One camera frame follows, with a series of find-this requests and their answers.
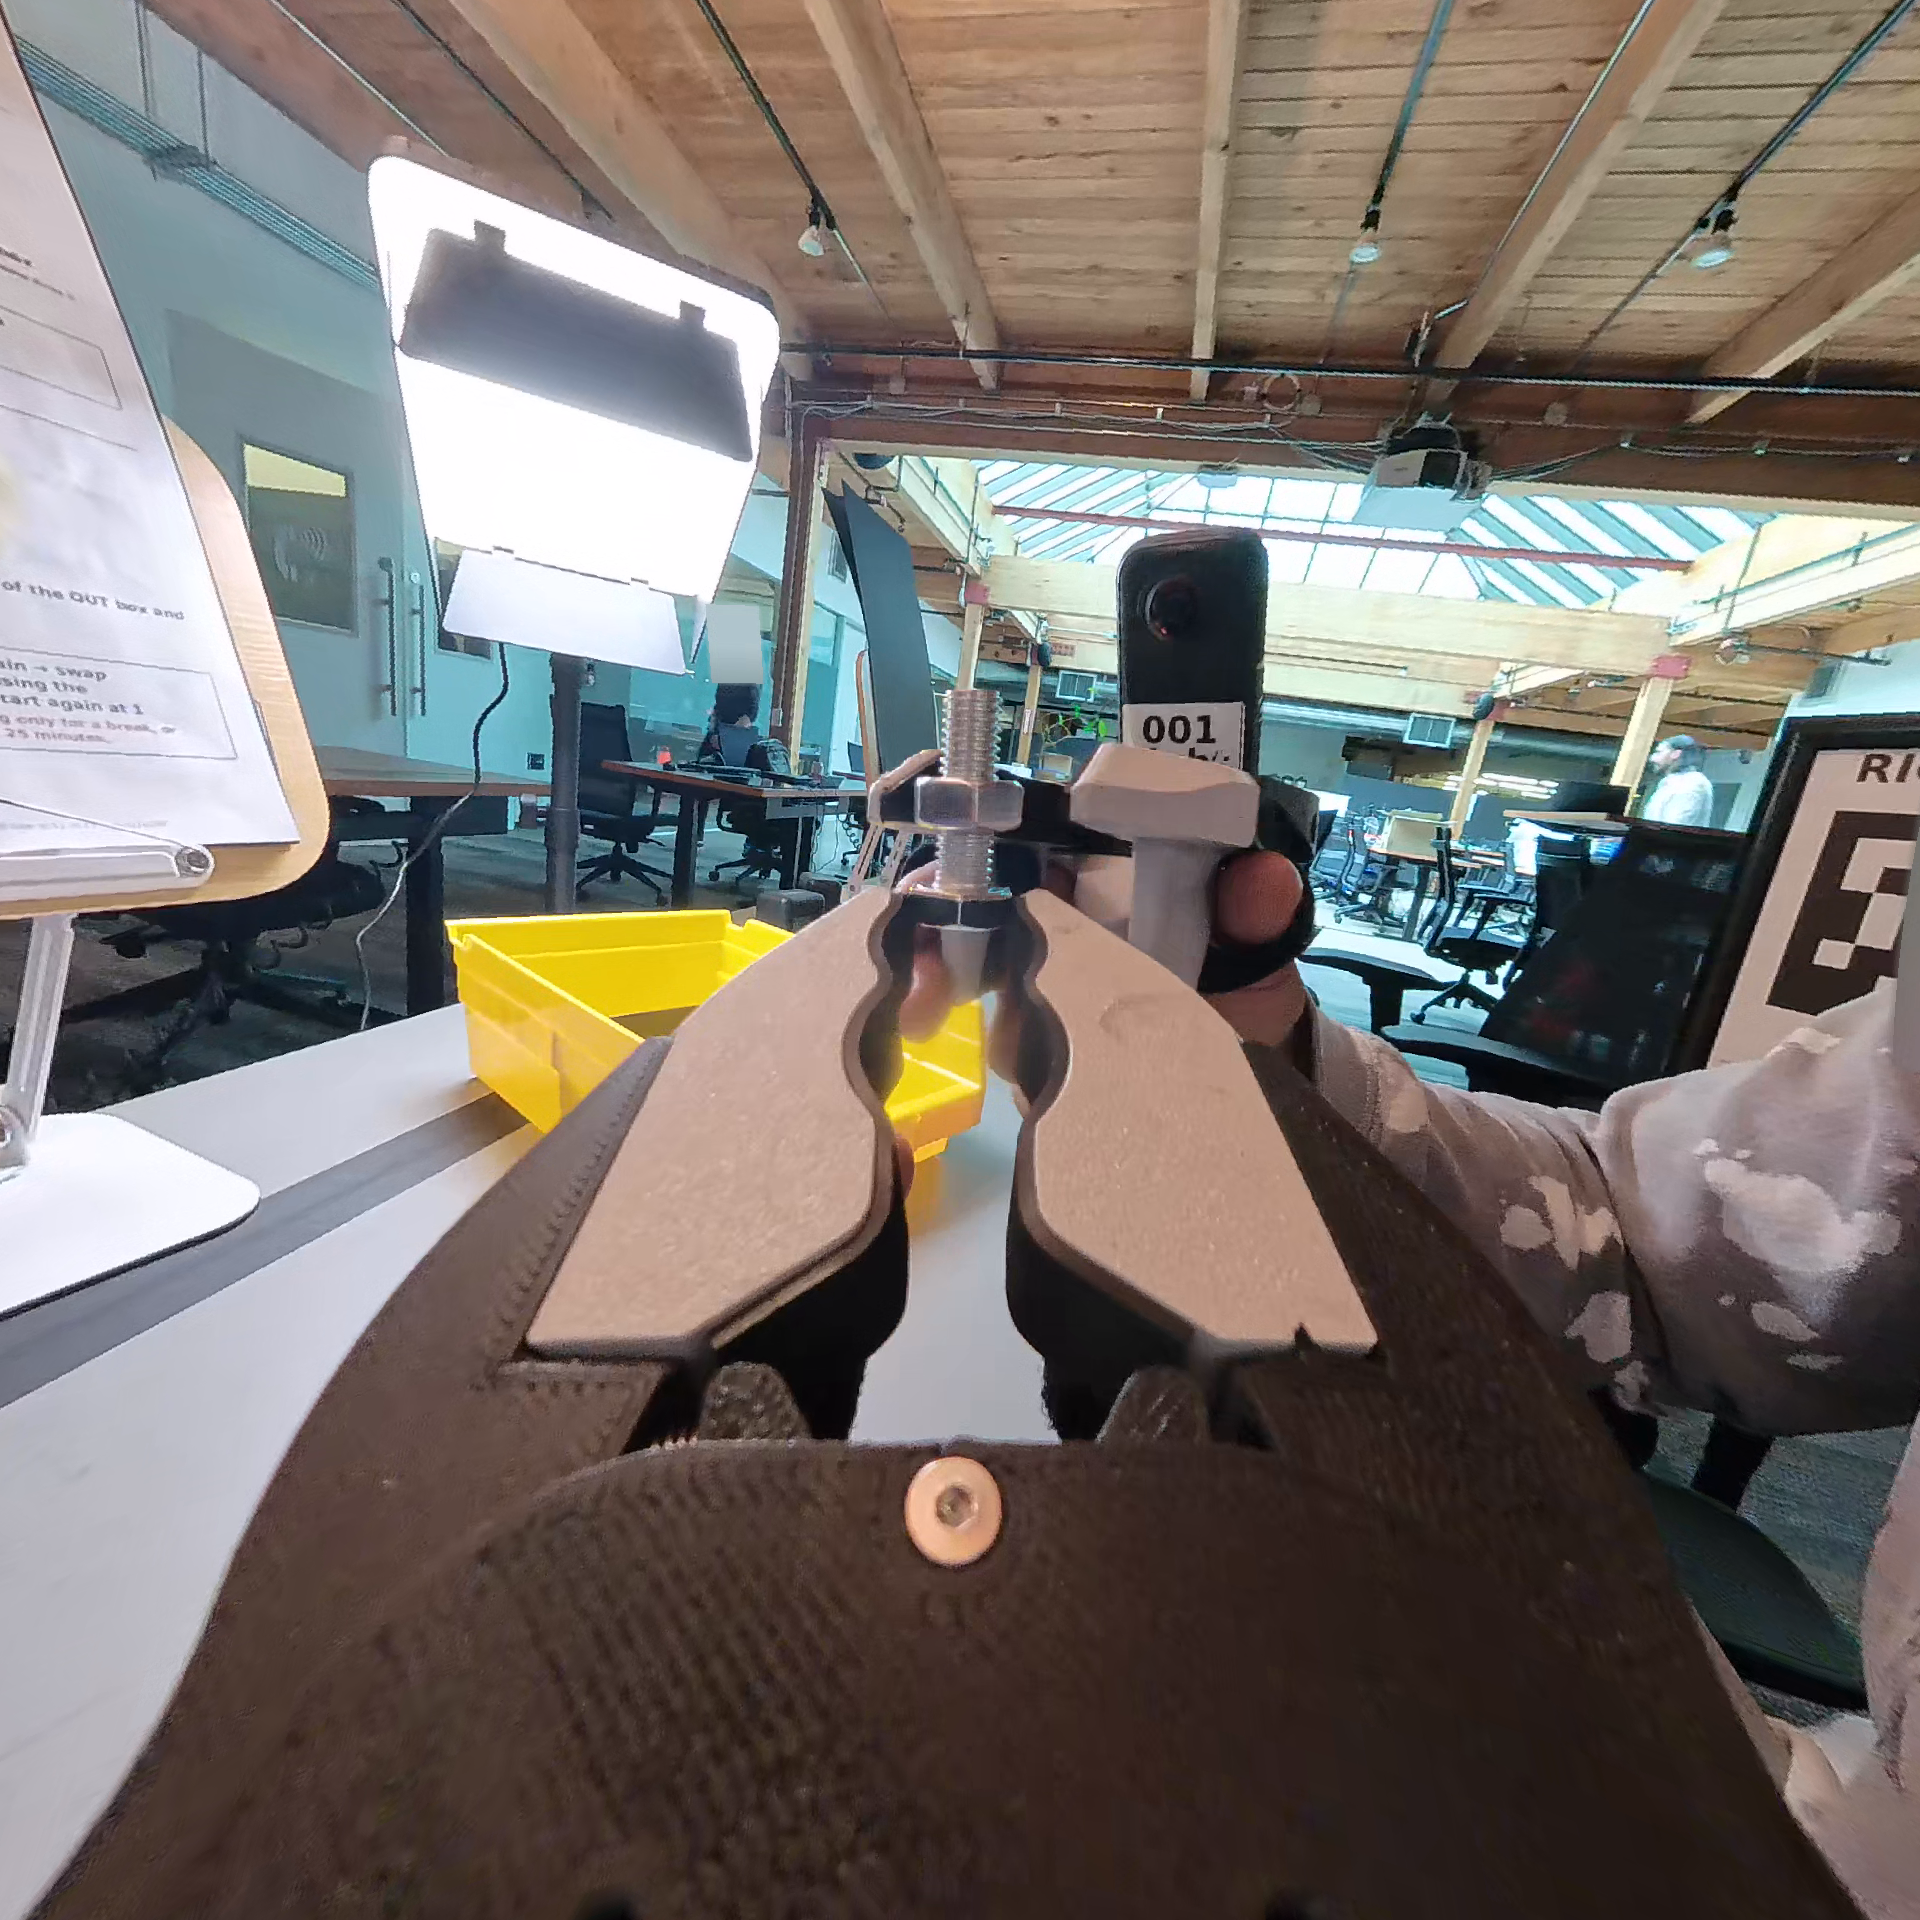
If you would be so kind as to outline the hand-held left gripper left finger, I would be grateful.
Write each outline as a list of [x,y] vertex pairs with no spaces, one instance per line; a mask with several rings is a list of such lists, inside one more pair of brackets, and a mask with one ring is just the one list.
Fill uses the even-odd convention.
[[676,1033],[528,1329],[544,1361],[780,1375],[851,1431],[910,1298],[897,1135],[901,903],[858,893],[756,959]]

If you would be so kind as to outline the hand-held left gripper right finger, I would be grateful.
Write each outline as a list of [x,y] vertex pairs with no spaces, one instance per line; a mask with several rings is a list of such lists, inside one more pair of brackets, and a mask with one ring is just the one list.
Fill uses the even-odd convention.
[[1247,1366],[1371,1358],[1380,1331],[1226,1016],[1056,893],[1017,926],[1006,1303],[1053,1428],[1096,1436],[1148,1371],[1184,1375],[1210,1418]]

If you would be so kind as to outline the silver hex bolt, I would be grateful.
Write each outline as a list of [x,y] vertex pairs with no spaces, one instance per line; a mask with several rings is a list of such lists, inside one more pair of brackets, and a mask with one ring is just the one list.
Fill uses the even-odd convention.
[[[953,688],[940,722],[940,776],[1000,776],[994,746],[998,696],[977,685]],[[910,833],[931,851],[901,886],[921,923],[980,939],[998,931],[1013,911],[1013,893],[998,879],[998,845],[1014,831],[988,838],[911,829]]]

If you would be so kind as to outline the yellow plastic bin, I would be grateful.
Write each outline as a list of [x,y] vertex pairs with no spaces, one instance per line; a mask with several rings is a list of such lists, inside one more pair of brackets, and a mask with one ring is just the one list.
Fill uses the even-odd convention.
[[878,901],[784,933],[721,908],[450,923],[470,1065],[488,1092],[558,1128],[644,1041],[676,1041],[667,1115],[714,1171],[841,1182],[861,1196],[896,1168],[896,1141],[938,1156],[987,1109],[977,1002],[901,1068],[867,1068],[878,1009]]

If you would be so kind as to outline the person's right forearm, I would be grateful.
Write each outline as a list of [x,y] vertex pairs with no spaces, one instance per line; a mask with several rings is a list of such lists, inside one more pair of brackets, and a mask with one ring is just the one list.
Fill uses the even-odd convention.
[[1597,1111],[1423,1082],[1310,1011],[1314,1086],[1630,1405],[1756,1435],[1917,1418],[1917,1076],[1896,992]]

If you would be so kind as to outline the person's right hand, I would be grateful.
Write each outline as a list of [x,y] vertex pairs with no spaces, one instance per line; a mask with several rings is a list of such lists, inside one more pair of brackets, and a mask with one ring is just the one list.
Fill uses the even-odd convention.
[[[1017,892],[1047,888],[1077,903],[1084,882],[1127,892],[1136,878],[1131,856],[1070,856],[1033,855],[1013,848],[1020,875]],[[1314,1016],[1311,996],[1297,968],[1303,939],[1314,929],[1310,879],[1281,851],[1241,848],[1223,855],[1213,878],[1213,949],[1210,959],[1223,963],[1236,978],[1233,992],[1210,992],[1210,1002],[1236,1028],[1241,1042],[1286,1051],[1297,1071],[1314,1068]],[[926,1041],[948,1019],[958,1002],[958,986],[940,945],[940,931],[917,929],[910,989],[901,999],[901,1036]],[[987,1019],[987,1053],[998,1076],[1014,1081],[1020,1065],[1020,1022],[1027,996],[1020,989],[1000,986],[991,993]]]

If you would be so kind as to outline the black leaning board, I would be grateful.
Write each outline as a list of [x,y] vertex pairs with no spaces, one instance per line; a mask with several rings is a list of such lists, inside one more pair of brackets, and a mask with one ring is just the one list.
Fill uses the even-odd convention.
[[864,496],[837,488],[830,491],[827,505],[864,612],[873,705],[867,766],[878,781],[940,746],[940,702],[926,651],[916,552]]

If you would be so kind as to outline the wooden office desk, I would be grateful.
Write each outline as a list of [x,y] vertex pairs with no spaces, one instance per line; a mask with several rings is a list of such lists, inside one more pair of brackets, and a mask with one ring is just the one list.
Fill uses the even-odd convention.
[[404,1006],[410,1016],[441,1011],[450,992],[447,842],[510,833],[517,806],[546,799],[548,782],[346,746],[320,749],[320,781],[331,848],[401,848],[387,886],[404,905]]
[[667,903],[673,911],[696,905],[698,855],[701,855],[701,806],[711,811],[746,811],[758,829],[776,839],[776,879],[780,892],[801,886],[813,865],[818,829],[827,821],[850,816],[856,792],[820,781],[776,776],[763,771],[704,766],[646,766],[608,756],[600,771],[621,781],[636,781],[657,795],[673,795],[684,803],[678,813],[676,851],[670,869]]

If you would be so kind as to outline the ceiling projector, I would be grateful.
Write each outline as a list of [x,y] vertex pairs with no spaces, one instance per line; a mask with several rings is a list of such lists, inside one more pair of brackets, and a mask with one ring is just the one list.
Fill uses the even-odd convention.
[[1491,476],[1477,432],[1417,421],[1386,441],[1353,523],[1383,533],[1453,533],[1477,511]]

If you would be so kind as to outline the studio light panel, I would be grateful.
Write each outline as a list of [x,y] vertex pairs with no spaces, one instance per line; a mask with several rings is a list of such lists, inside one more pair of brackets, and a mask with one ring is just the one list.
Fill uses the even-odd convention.
[[367,175],[444,628],[690,675],[756,485],[770,301],[417,158]]

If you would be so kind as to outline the black framed marker sign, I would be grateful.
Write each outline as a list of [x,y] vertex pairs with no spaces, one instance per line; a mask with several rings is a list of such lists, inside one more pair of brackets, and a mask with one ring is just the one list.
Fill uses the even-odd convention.
[[1917,713],[1790,721],[1671,1071],[1750,1062],[1891,986],[1916,848]]

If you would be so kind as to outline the printed instruction sheet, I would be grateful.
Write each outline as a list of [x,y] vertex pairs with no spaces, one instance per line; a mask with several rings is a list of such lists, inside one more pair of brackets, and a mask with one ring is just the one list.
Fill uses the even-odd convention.
[[290,845],[181,463],[4,38],[4,869]]

